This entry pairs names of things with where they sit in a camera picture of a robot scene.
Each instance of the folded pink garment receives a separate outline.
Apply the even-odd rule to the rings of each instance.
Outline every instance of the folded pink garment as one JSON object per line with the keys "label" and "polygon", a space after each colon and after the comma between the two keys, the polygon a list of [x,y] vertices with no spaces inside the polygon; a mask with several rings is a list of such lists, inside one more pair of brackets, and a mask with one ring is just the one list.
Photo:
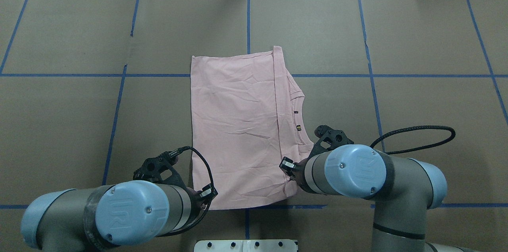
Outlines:
{"label": "folded pink garment", "polygon": [[[297,192],[279,164],[312,149],[305,132],[305,95],[284,64],[281,47],[249,55],[192,57],[192,142],[210,165],[218,196],[210,209],[268,205]],[[192,155],[194,189],[208,173]]]}

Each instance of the black wire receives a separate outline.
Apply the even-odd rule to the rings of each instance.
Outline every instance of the black wire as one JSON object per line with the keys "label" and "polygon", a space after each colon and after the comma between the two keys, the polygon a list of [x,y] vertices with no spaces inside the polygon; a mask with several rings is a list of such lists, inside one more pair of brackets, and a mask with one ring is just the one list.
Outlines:
{"label": "black wire", "polygon": [[393,152],[386,152],[386,154],[388,154],[388,155],[395,155],[395,154],[402,154],[402,153],[419,151],[419,150],[423,150],[423,149],[429,149],[429,148],[441,146],[442,144],[446,144],[446,143],[450,142],[451,140],[453,140],[455,138],[455,130],[452,127],[441,126],[441,125],[421,125],[421,126],[407,127],[407,128],[402,128],[402,129],[397,129],[397,130],[394,130],[394,131],[390,131],[390,132],[384,134],[383,136],[377,138],[374,142],[372,142],[372,144],[370,144],[370,147],[374,148],[374,146],[376,144],[378,144],[382,140],[385,140],[389,136],[393,136],[395,134],[404,133],[404,132],[410,132],[410,131],[417,131],[417,130],[425,130],[425,129],[446,130],[446,131],[450,131],[451,135],[447,139],[445,139],[445,140],[443,140],[441,142],[437,142],[437,143],[434,143],[434,144],[425,145],[425,146],[421,146],[421,147],[416,147],[416,148],[412,148],[412,149],[399,150],[399,151],[393,151]]}
{"label": "black wire", "polygon": [[[214,178],[212,177],[212,171],[210,169],[210,166],[208,165],[208,163],[205,160],[205,158],[203,157],[203,155],[200,152],[198,152],[196,149],[194,149],[193,147],[190,147],[190,146],[182,147],[182,148],[179,148],[178,150],[182,150],[181,152],[191,150],[192,152],[196,153],[196,155],[198,155],[198,157],[203,161],[203,163],[205,164],[206,170],[208,171],[208,176],[210,178],[211,194],[213,194],[216,190],[216,186],[214,185]],[[210,209],[211,203],[212,203],[211,201],[208,202],[208,204],[206,205],[206,208],[203,211],[203,213],[201,214],[201,216],[196,221],[191,223],[189,226],[187,226],[186,228],[183,228],[183,229],[179,229],[179,230],[170,232],[170,233],[166,233],[166,234],[164,234],[164,236],[173,236],[173,235],[181,234],[183,232],[188,231],[191,228],[194,228],[194,226],[198,225],[198,223],[201,222],[201,220],[203,220],[203,218],[205,218],[205,215],[207,214],[208,210]]]}

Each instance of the blue plastic cover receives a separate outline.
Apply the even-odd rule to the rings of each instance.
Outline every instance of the blue plastic cover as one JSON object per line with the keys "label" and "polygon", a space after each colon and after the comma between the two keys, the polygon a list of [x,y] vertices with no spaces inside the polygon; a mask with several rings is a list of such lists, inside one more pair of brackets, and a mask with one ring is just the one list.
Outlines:
{"label": "blue plastic cover", "polygon": [[328,155],[325,177],[336,192],[365,198],[384,185],[386,166],[379,153],[368,146],[343,145]]}
{"label": "blue plastic cover", "polygon": [[421,167],[427,173],[427,176],[429,176],[430,184],[432,185],[432,192],[434,193],[432,204],[430,205],[429,209],[439,207],[443,202],[443,199],[445,199],[446,194],[448,193],[448,184],[446,183],[445,175],[435,165],[421,162],[413,158],[410,158],[410,160],[413,160],[421,165]]}
{"label": "blue plastic cover", "polygon": [[37,245],[37,228],[38,223],[44,216],[48,207],[62,194],[75,189],[66,189],[61,192],[50,192],[36,198],[25,210],[21,219],[21,234],[23,241],[31,248],[38,249]]}
{"label": "blue plastic cover", "polygon": [[111,187],[97,205],[100,235],[116,245],[137,245],[157,236],[169,216],[163,189],[151,182],[134,180]]}

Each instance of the robotic arm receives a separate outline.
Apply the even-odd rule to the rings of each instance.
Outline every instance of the robotic arm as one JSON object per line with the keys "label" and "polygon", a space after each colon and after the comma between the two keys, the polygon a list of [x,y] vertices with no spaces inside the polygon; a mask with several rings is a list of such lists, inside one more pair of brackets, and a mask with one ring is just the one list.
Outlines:
{"label": "robotic arm", "polygon": [[372,252],[474,252],[425,243],[426,211],[441,205],[448,188],[435,165],[354,145],[326,125],[314,133],[320,139],[310,156],[284,157],[280,167],[305,192],[374,201]]}
{"label": "robotic arm", "polygon": [[[173,165],[192,150],[205,162],[210,184],[195,192]],[[163,180],[160,173],[170,170]],[[217,195],[210,169],[192,147],[148,158],[134,180],[96,189],[67,189],[34,200],[21,220],[24,242],[44,252],[104,251],[137,245],[154,237],[183,233],[208,212]]]}

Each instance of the black cable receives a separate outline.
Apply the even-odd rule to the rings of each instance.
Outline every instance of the black cable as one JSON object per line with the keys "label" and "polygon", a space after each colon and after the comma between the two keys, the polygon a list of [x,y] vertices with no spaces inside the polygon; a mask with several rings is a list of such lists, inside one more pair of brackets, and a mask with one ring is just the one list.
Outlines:
{"label": "black cable", "polygon": [[[192,152],[196,153],[196,155],[198,155],[198,157],[203,161],[203,163],[205,164],[206,170],[208,171],[208,176],[210,178],[210,189],[211,189],[210,193],[213,194],[216,190],[216,186],[214,185],[214,178],[212,177],[212,171],[210,169],[210,166],[208,165],[208,163],[205,160],[205,158],[203,157],[203,155],[200,152],[198,152],[196,149],[194,149],[193,147],[190,147],[190,146],[181,147],[181,148],[178,148],[177,150],[179,151],[179,153],[183,153],[187,150],[191,150]],[[166,234],[164,234],[164,236],[173,236],[173,235],[181,234],[183,232],[190,230],[191,228],[194,228],[194,226],[198,225],[198,223],[201,222],[201,220],[203,220],[203,218],[205,218],[205,215],[207,214],[208,210],[210,209],[211,203],[212,203],[211,201],[208,202],[208,204],[206,205],[206,208],[203,211],[203,213],[201,214],[201,216],[196,221],[191,223],[189,226],[187,226],[186,228],[183,228],[183,229],[179,229],[179,230],[170,232],[170,233],[166,233]]]}
{"label": "black cable", "polygon": [[383,136],[377,138],[374,142],[372,142],[372,144],[370,144],[370,147],[374,148],[374,146],[377,145],[379,142],[381,142],[382,140],[385,140],[389,136],[393,136],[395,134],[400,134],[400,133],[410,132],[410,131],[417,131],[417,130],[425,130],[425,129],[446,130],[446,131],[450,131],[451,135],[441,142],[437,142],[434,144],[425,145],[425,146],[421,146],[421,147],[416,147],[416,148],[412,148],[412,149],[386,152],[386,154],[395,155],[395,154],[402,154],[402,153],[419,151],[419,150],[423,150],[423,149],[429,149],[429,148],[440,146],[442,144],[446,144],[455,138],[455,130],[452,127],[441,126],[441,125],[421,125],[421,126],[407,127],[407,128],[402,128],[402,129],[390,131],[390,132],[384,134]]}

